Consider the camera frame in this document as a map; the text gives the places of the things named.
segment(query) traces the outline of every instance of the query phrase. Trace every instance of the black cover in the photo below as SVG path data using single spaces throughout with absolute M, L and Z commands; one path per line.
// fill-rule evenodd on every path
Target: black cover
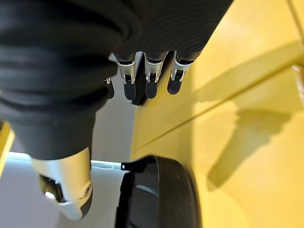
M 200 228 L 192 181 L 175 160 L 147 156 L 122 163 L 116 228 Z

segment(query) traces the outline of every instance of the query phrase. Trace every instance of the ribbed black fabric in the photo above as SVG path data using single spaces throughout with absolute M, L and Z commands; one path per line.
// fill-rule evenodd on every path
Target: ribbed black fabric
M 110 53 L 200 52 L 231 0 L 1 0 L 0 118 L 37 159 L 91 147 Z

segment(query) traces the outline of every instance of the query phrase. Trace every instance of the yellow panel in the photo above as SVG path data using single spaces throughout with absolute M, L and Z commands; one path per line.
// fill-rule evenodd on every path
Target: yellow panel
M 225 101 L 303 56 L 286 0 L 235 0 L 177 95 L 169 74 L 155 99 L 138 108 L 133 149 Z
M 304 111 L 291 67 L 134 151 L 176 159 L 204 228 L 304 227 Z
M 296 17 L 298 26 L 300 27 L 302 37 L 304 37 L 304 1 L 303 0 L 289 0 L 291 8 Z
M 7 152 L 10 150 L 13 141 L 14 133 L 10 130 L 10 126 L 5 122 L 0 129 L 0 177 L 4 169 Z

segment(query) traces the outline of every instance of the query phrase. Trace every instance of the robotic hand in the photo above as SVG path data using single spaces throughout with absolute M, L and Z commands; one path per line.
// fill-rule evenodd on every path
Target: robotic hand
M 145 55 L 153 98 L 168 51 L 176 94 L 232 0 L 2 0 L 0 118 L 32 158 L 41 190 L 68 218 L 92 202 L 95 113 L 112 95 L 117 64 L 135 98 L 134 56 Z

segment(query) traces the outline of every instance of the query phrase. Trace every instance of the black rubber sleeve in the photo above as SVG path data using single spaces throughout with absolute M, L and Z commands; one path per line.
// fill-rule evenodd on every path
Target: black rubber sleeve
M 0 118 L 26 153 L 54 160 L 91 148 L 104 80 L 117 72 L 108 56 L 140 31 L 124 1 L 1 0 Z

